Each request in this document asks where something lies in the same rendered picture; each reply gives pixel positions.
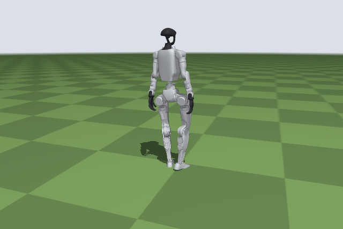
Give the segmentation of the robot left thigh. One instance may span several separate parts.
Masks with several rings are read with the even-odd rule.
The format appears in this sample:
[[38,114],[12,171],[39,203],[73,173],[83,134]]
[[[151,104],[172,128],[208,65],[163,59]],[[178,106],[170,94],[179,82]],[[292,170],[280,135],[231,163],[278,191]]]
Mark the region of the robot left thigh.
[[157,98],[155,99],[155,103],[159,106],[158,112],[160,113],[164,136],[171,135],[168,116],[169,104],[168,102],[164,102],[163,94],[157,96]]

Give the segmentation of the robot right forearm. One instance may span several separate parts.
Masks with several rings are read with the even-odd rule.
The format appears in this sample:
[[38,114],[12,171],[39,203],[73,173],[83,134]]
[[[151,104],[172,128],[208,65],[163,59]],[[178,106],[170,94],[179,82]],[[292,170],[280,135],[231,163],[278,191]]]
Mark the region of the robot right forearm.
[[193,98],[194,93],[192,92],[190,74],[189,74],[188,71],[186,71],[186,73],[185,73],[185,78],[186,78],[186,80],[183,81],[183,84],[184,84],[185,90],[187,92],[187,97],[188,97],[188,94],[191,93],[192,94],[192,98]]

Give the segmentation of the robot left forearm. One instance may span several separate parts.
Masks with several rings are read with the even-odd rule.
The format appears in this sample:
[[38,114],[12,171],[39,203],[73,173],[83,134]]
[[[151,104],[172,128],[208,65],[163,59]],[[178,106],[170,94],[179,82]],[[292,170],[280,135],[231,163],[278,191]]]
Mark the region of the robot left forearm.
[[[155,95],[155,90],[156,90],[156,83],[157,83],[157,79],[152,77],[151,75],[151,84],[150,84],[150,90],[149,91],[152,91],[152,95]],[[149,92],[148,92],[149,94]]]

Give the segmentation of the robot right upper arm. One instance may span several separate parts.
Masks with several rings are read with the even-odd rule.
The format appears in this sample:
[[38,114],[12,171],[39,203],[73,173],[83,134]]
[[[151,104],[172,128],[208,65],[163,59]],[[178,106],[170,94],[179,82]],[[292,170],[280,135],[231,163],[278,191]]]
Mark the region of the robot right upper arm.
[[183,50],[175,50],[175,57],[178,59],[178,64],[180,68],[180,78],[186,79],[185,78],[185,73],[186,73],[186,53]]

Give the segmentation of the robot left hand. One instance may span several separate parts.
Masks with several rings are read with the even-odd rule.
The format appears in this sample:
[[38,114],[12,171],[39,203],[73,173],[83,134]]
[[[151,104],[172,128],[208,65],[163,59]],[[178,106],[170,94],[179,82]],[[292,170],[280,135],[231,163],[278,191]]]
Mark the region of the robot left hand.
[[149,100],[148,100],[148,105],[149,105],[149,108],[151,109],[151,110],[156,110],[156,109],[154,109],[154,107],[153,107],[153,105],[156,107],[156,105],[154,104],[154,100],[153,100],[153,98],[154,98],[154,95],[152,95],[152,91],[149,91]]

